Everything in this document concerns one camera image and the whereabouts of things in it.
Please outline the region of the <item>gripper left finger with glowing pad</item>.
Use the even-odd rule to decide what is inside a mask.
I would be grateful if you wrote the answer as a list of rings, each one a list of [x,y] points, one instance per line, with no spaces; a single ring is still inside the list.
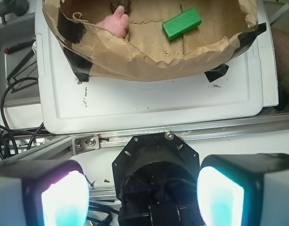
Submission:
[[[82,226],[88,202],[74,160],[0,161],[0,226]]]

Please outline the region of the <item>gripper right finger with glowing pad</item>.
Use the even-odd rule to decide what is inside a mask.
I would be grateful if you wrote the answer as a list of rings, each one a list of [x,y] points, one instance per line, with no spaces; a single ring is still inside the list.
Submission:
[[[207,226],[289,226],[289,154],[212,154],[197,181]]]

